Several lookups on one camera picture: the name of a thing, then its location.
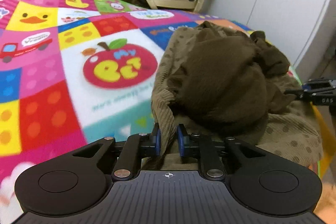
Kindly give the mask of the colourful cartoon play mat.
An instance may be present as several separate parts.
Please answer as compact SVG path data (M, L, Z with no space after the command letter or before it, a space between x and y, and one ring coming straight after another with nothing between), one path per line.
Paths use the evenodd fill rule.
M255 32L120 0L1 0L1 223L335 223L323 156L199 134L195 169L143 169L169 39L205 21Z

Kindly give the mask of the brown dotted corduroy garment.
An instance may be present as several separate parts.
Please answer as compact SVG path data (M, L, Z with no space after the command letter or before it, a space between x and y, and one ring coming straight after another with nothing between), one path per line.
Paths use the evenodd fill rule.
M319 124L310 103L288 89L299 83L286 56L251 34L205 21L177 28L159 64L151 110L161 130L161 150L145 170L193 170L178 154L176 130L213 140L235 136L303 166L323 156Z

